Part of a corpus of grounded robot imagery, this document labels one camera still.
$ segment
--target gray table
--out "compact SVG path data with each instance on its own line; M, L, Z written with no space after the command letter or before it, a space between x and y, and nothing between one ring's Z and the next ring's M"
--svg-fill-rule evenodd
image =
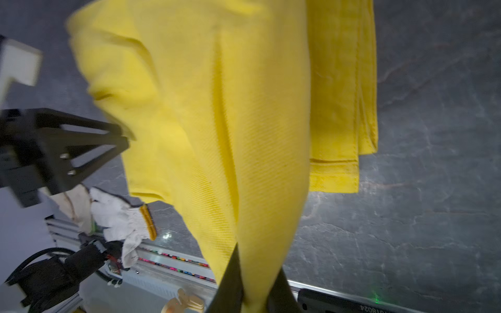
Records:
M86 2L0 2L0 33L45 58L9 107L103 118L64 30ZM501 309L500 12L496 0L375 1L379 153L360 158L358 194L310 193L290 279L428 312ZM119 158L85 183L127 195ZM158 244L200 256L172 206L151 208Z

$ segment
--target yellow cloth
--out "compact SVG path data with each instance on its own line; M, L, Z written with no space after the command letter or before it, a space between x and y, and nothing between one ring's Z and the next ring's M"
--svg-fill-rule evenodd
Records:
M130 138L131 195L173 204L218 281L238 242L243 312L265 310L309 177L355 192L375 151L372 19L365 0L101 0L68 21Z
M358 155L377 151L372 1L308 0L310 191L358 192Z

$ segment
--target colorful beads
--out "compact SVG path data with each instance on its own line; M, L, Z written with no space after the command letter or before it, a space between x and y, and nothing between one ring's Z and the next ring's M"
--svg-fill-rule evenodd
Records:
M141 258L141 257L139 258L139 260L143 261L143 262L147 262L147 263L153 264L153 265L156 265L156 266L165 267L165 268L168 268L169 270L173 270L173 271L176 271L176 272L179 272L179 273L183 273L183 274L186 274L186 275L194 276L194 277L199 278L199 279L210 281L212 283L216 283L216 281L214 279L209 278L209 277L205 277L205 276L198 275L198 274L193 274L191 272L188 272L188 271L185 271L185 270L182 270L182 269L178 269L178 268L175 268L175 267L167 266L167 265L164 265L164 264L161 264L161 263L158 263L158 262L153 262L153 261Z
M142 248L142 247L139 247L139 249L144 250L144 251L148 251L148 252L151 252L151 253L160 254L160 255L163 255L163 256L166 256L166 257L170 257L171 259L174 259L174 260L180 260L180 261L183 261L183 262L187 262L187 263L195 264L195 265L198 265L198 266L203 266L203 267L210 268L209 264L205 264L205 263L202 263L202 262L193 261L193 260L190 260L190 259L187 260L184 257L180 257L180 256L176 256L176 255L171 255L171 254L159 252L159 251L156 251L156 250L150 250L150 249L146 249L146 248Z

